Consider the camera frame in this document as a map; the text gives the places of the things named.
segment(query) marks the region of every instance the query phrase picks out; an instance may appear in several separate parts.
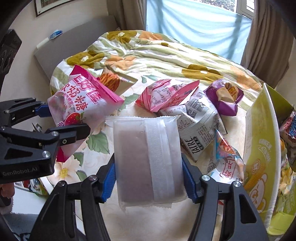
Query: pink candy bag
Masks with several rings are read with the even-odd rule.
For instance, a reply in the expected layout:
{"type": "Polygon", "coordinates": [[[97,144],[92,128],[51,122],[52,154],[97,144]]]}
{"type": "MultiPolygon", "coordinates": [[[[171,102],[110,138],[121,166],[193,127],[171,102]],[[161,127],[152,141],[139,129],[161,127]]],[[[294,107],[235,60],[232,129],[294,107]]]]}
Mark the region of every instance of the pink candy bag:
{"type": "MultiPolygon", "coordinates": [[[[86,123],[91,132],[124,100],[109,90],[87,70],[75,66],[69,82],[48,99],[48,106],[57,126],[86,123]]],[[[62,146],[65,161],[84,140],[62,146]]]]}
{"type": "Polygon", "coordinates": [[[159,80],[146,87],[136,103],[151,112],[158,112],[160,109],[180,104],[199,83],[199,80],[189,84],[175,79],[159,80]]]}

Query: pink wrapper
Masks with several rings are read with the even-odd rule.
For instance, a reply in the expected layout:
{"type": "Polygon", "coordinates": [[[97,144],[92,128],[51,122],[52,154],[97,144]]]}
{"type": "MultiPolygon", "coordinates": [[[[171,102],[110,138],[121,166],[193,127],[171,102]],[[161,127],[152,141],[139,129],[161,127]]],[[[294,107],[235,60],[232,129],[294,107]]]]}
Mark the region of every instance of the pink wrapper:
{"type": "Polygon", "coordinates": [[[136,103],[151,112],[158,112],[160,109],[180,104],[199,83],[199,80],[189,84],[174,79],[159,80],[146,87],[136,103]]]}
{"type": "Polygon", "coordinates": [[[244,92],[226,80],[216,80],[204,91],[221,115],[236,116],[244,92]]]}
{"type": "MultiPolygon", "coordinates": [[[[92,132],[123,102],[123,99],[97,81],[87,70],[75,66],[69,82],[48,99],[48,106],[57,126],[86,123],[92,132]]],[[[83,141],[62,146],[64,161],[83,141]]]]}

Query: floral bedspread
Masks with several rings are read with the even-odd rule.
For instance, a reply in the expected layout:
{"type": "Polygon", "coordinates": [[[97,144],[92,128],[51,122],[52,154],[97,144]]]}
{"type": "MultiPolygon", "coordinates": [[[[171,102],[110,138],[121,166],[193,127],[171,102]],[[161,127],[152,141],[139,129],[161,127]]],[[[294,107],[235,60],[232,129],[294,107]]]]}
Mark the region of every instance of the floral bedspread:
{"type": "MultiPolygon", "coordinates": [[[[228,131],[227,140],[243,155],[245,114],[261,91],[260,80],[250,71],[216,54],[179,43],[163,34],[140,30],[114,31],[103,34],[86,51],[59,63],[51,78],[51,93],[54,94],[67,83],[74,65],[80,65],[99,77],[107,64],[115,71],[138,80],[121,96],[125,102],[115,115],[155,116],[134,102],[156,80],[177,78],[187,83],[200,80],[200,87],[204,89],[217,79],[235,83],[245,94],[239,104],[238,115],[222,116],[222,119],[228,131]]],[[[196,163],[203,173],[206,173],[212,147],[209,145],[196,163]]],[[[102,123],[69,160],[55,165],[55,174],[49,176],[48,180],[52,185],[59,180],[68,183],[83,180],[107,164],[112,154],[112,129],[102,123]]],[[[173,204],[171,209],[130,207],[124,213],[118,205],[115,185],[111,198],[101,205],[101,209],[111,240],[187,240],[198,205],[187,199],[173,204]]],[[[79,205],[76,213],[82,218],[79,205]]]]}

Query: strawberry illustration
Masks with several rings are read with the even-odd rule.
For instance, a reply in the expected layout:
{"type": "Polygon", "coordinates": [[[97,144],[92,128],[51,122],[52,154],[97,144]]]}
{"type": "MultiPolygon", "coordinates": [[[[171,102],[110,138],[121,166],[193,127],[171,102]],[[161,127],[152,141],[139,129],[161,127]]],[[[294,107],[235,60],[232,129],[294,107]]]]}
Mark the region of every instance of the strawberry illustration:
{"type": "Polygon", "coordinates": [[[80,114],[74,112],[70,114],[65,120],[65,126],[81,124],[80,114]]]}

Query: beige curtain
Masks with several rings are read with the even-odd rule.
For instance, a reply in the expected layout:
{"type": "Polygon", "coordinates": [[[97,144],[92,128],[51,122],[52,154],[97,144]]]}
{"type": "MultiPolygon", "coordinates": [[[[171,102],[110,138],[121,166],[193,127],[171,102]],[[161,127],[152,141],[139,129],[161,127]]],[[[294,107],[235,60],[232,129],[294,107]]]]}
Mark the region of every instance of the beige curtain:
{"type": "Polygon", "coordinates": [[[255,13],[241,65],[275,88],[289,68],[293,35],[266,0],[255,0],[255,13]]]}
{"type": "Polygon", "coordinates": [[[107,0],[107,8],[121,30],[145,30],[146,0],[107,0]]]}

